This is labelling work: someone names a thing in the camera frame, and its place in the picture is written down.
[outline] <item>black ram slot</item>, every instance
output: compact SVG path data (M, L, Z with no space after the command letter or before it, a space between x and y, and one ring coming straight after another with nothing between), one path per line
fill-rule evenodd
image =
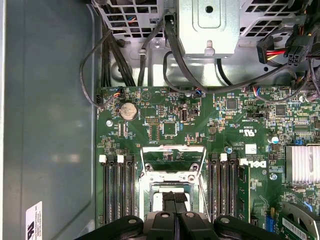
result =
M116 208L115 208L115 216L116 219L121 218L122 216L122 185L123 185L123 164L122 163L117 163L117 167L116 167L116 183L115 183L115 198L114 198L114 202L116 204Z
M221 161L221 215L229 213L229 162Z
M126 158L126 214L134 215L135 212L135 172L134 159L131 156Z
M239 162L236 157L231 156L229 162L229 215L236 217L237 213L237 174L238 174Z
M117 192L117 177L116 177L116 172L117 168L115 166L115 162L108 162L107 166L107 192L108 192L108 197L107 197L107 220L109 223L115 221L117 219L116 216L116 192Z
M108 199L109 199L109 185L108 185L108 164L106 163L103 166L103 216L102 216L102 223L108 224L109 218L108 218Z
M221 198L220 198L220 161L217 154L212 154L209 161L209 181L208 181L208 193L209 193L209 212L211 222L220 214Z

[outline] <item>red wire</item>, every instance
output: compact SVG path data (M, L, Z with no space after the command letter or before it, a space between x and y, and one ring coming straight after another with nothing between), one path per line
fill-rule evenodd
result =
M278 55L278 54L284 54L286 51L285 50L281 50L281 51L268 51L266 53L267 56L271 56L271 55Z

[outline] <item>barcode label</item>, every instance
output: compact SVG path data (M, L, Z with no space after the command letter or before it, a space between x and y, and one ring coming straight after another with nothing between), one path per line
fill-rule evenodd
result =
M298 236L302 240L308 240L307 235L299 230L297 227L295 227L292 223L282 218L282 224L289 229L291 232L293 232L296 236Z

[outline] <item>silver heatsink fins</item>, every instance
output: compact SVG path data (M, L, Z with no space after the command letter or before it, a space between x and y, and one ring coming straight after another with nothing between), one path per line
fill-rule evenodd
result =
M320 145L285 148L286 180L294 184L320 183Z

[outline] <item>motherboard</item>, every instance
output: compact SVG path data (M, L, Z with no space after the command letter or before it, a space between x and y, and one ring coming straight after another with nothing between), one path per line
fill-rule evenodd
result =
M320 101L289 87L179 93L168 87L99 88L97 227L162 211L184 193L188 211L230 215L287 239L308 240L285 203L320 213Z

